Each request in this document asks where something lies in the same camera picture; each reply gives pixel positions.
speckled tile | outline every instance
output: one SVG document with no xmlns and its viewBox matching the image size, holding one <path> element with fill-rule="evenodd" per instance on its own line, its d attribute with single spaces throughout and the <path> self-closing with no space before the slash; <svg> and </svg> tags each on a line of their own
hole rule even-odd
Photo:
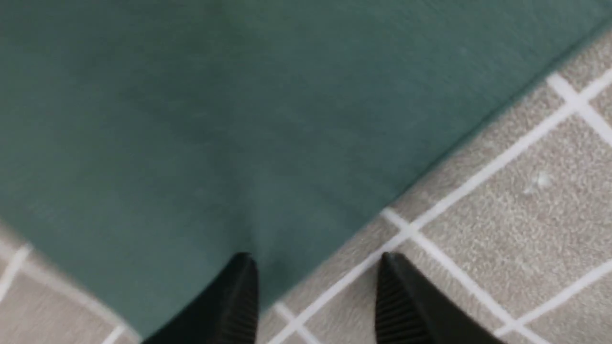
<svg viewBox="0 0 612 344">
<path fill-rule="evenodd" d="M 25 240 L 16 234 L 9 226 L 0 221 L 0 247 L 7 247 L 9 250 L 17 250 Z"/>
<path fill-rule="evenodd" d="M 391 224 L 381 218 L 375 219 L 320 265 L 311 276 L 293 288 L 285 298 L 285 304 L 295 314 L 300 313 L 397 233 L 398 230 Z"/>
<path fill-rule="evenodd" d="M 528 327 L 554 344 L 609 344 L 612 338 L 611 294 L 612 275 L 608 274 Z"/>
<path fill-rule="evenodd" d="M 612 32 L 597 39 L 589 48 L 571 60 L 559 73 L 580 91 L 612 67 Z"/>
<path fill-rule="evenodd" d="M 257 327 L 257 344 L 266 344 L 287 325 L 274 309 L 261 315 Z"/>
<path fill-rule="evenodd" d="M 424 176 L 392 207 L 405 219 L 414 220 L 461 186 L 562 104 L 563 101 L 555 91 L 542 84 L 491 123 L 465 147 Z"/>
<path fill-rule="evenodd" d="M 299 334 L 294 333 L 290 335 L 289 338 L 285 339 L 283 344 L 306 344 L 306 342 L 299 336 Z"/>
<path fill-rule="evenodd" d="M 306 322 L 322 343 L 374 344 L 376 269 L 372 267 Z"/>
<path fill-rule="evenodd" d="M 500 338 L 506 344 L 533 344 L 529 339 L 522 334 L 510 332 Z"/>
<path fill-rule="evenodd" d="M 606 119 L 609 125 L 612 125 L 612 87 L 603 90 L 591 101 L 591 105 Z"/>
<path fill-rule="evenodd" d="M 25 275 L 0 307 L 0 338 L 11 344 L 102 343 L 113 326 Z"/>
<path fill-rule="evenodd" d="M 436 287 L 442 291 L 459 308 L 476 320 L 482 327 L 493 332 L 504 323 L 497 319 L 480 301 L 466 290 L 452 275 L 436 260 L 429 256 L 413 241 L 407 241 L 396 252 L 401 252 L 427 276 Z"/>
<path fill-rule="evenodd" d="M 422 232 L 519 317 L 612 258 L 610 171 L 572 116 Z"/>
</svg>

green rug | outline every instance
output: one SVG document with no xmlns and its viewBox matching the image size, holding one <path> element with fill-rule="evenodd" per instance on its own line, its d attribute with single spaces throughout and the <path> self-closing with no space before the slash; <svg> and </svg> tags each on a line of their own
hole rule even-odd
<svg viewBox="0 0 612 344">
<path fill-rule="evenodd" d="M 270 305 L 612 0 L 7 0 L 0 217 L 146 337 L 238 251 Z"/>
</svg>

teal fabric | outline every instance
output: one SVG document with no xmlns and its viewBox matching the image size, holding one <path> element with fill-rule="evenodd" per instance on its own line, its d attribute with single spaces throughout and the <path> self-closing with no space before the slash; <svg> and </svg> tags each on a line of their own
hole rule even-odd
<svg viewBox="0 0 612 344">
<path fill-rule="evenodd" d="M 270 305 L 611 0 L 6 0 L 0 217 L 143 336 L 238 251 Z"/>
</svg>

tiled floor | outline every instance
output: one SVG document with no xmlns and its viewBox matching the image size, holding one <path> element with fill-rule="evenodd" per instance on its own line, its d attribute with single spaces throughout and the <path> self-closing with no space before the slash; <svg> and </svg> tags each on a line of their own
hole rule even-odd
<svg viewBox="0 0 612 344">
<path fill-rule="evenodd" d="M 610 342 L 611 47 L 608 34 L 383 211 L 262 317 L 258 343 L 374 343 L 385 250 L 507 343 Z M 0 344 L 137 342 L 28 250 L 0 230 Z"/>
</svg>

white grout line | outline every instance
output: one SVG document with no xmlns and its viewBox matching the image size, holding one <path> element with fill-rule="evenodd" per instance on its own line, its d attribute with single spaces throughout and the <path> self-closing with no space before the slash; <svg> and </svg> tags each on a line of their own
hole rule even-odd
<svg viewBox="0 0 612 344">
<path fill-rule="evenodd" d="M 111 311 L 108 307 L 101 304 L 95 298 L 87 295 L 79 288 L 75 288 L 69 282 L 60 279 L 57 276 L 54 276 L 52 273 L 45 271 L 44 269 L 39 268 L 38 266 L 26 262 L 21 268 L 24 274 L 30 276 L 36 282 L 45 285 L 51 288 L 53 291 L 62 294 L 69 298 L 70 300 L 76 302 L 78 305 L 83 306 L 84 308 L 90 310 L 93 314 L 101 317 L 104 321 L 109 324 L 125 324 L 125 320 L 123 320 L 120 316 L 116 315 L 113 311 Z M 131 339 L 140 342 L 142 339 L 136 331 L 134 331 L 131 327 L 125 328 L 125 334 L 128 335 Z"/>
<path fill-rule="evenodd" d="M 114 342 L 119 339 L 119 336 L 123 333 L 125 328 L 121 325 L 118 325 L 113 329 L 113 331 L 108 335 L 108 337 L 102 342 L 102 344 L 114 344 Z"/>
<path fill-rule="evenodd" d="M 530 145 L 537 142 L 548 132 L 553 130 L 559 123 L 565 121 L 572 114 L 572 107 L 567 104 L 557 109 L 553 114 L 544 119 L 540 124 L 533 128 L 530 132 L 522 136 L 517 140 L 511 147 L 509 147 L 502 154 L 493 159 L 487 166 L 476 173 L 474 176 L 469 178 L 463 185 L 455 189 L 453 192 L 448 194 L 446 197 L 436 203 L 431 209 L 420 215 L 411 227 L 413 231 L 419 231 L 426 224 L 435 219 L 439 214 L 442 214 L 446 209 L 450 208 L 458 200 L 476 189 L 480 184 L 489 179 L 501 168 L 510 163 L 513 159 L 518 157 L 523 151 L 525 151 Z M 379 259 L 380 256 L 387 251 L 391 251 L 399 246 L 405 239 L 410 236 L 409 231 L 402 231 L 387 241 L 382 247 L 376 250 L 374 253 L 368 256 L 363 262 L 352 268 L 346 275 L 344 275 L 339 281 L 334 283 L 329 289 L 325 290 L 323 294 L 319 296 L 314 302 L 312 302 L 302 313 L 300 313 L 294 321 L 289 323 L 285 328 L 280 331 L 268 344 L 281 344 L 287 337 L 293 333 L 296 328 L 295 324 L 303 324 L 311 316 L 313 316 L 319 309 L 321 309 L 329 300 L 346 288 L 349 284 L 355 281 L 361 274 L 367 269 L 373 266 Z"/>
<path fill-rule="evenodd" d="M 606 143 L 612 146 L 612 128 L 591 106 L 584 92 L 578 94 L 567 80 L 563 79 L 558 73 L 548 77 L 547 82 Z"/>
<path fill-rule="evenodd" d="M 385 209 L 382 212 L 385 219 L 395 225 L 401 231 L 409 232 L 410 238 L 425 250 L 434 260 L 436 260 L 444 269 L 446 269 L 452 277 L 454 277 L 463 287 L 474 297 L 480 301 L 489 311 L 497 316 L 501 321 L 511 326 L 517 332 L 530 339 L 535 344 L 549 344 L 545 339 L 533 333 L 533 331 L 517 325 L 516 320 L 512 318 L 500 304 L 491 297 L 491 295 L 482 289 L 470 276 L 462 270 L 455 262 L 450 259 L 436 244 L 427 239 L 425 235 L 416 231 L 404 218 L 399 216 L 391 209 Z"/>
<path fill-rule="evenodd" d="M 548 340 L 545 340 L 544 338 L 540 337 L 535 332 L 524 326 L 518 326 L 515 330 L 534 344 L 550 344 Z"/>
<path fill-rule="evenodd" d="M 517 319 L 517 325 L 530 323 L 540 316 L 554 310 L 572 298 L 572 296 L 578 294 L 581 290 L 585 289 L 589 285 L 592 285 L 610 272 L 612 272 L 612 260 L 609 260 L 589 271 L 586 275 L 580 277 L 580 279 L 563 289 L 559 294 L 555 295 L 550 300 L 521 316 L 519 319 Z M 514 330 L 514 328 L 507 324 L 495 330 L 495 335 L 504 335 L 512 330 Z"/>
<path fill-rule="evenodd" d="M 28 244 L 21 246 L 20 249 L 15 252 L 13 258 L 9 261 L 9 265 L 4 269 L 2 277 L 0 277 L 0 302 L 4 299 L 6 294 L 9 292 L 10 285 L 13 283 L 15 276 L 19 273 L 21 265 L 28 257 L 28 254 L 32 251 L 32 247 Z"/>
<path fill-rule="evenodd" d="M 612 84 L 612 69 L 608 69 L 600 77 L 593 80 L 589 86 L 586 86 L 582 92 L 580 92 L 580 96 L 586 101 L 589 101 L 597 97 L 604 89 L 608 88 L 610 84 Z"/>
<path fill-rule="evenodd" d="M 296 316 L 289 310 L 289 308 L 282 302 L 274 304 L 274 310 L 287 321 L 292 323 Z M 307 344 L 321 344 L 321 342 L 304 326 L 303 324 L 294 323 L 297 334 L 304 339 Z"/>
</svg>

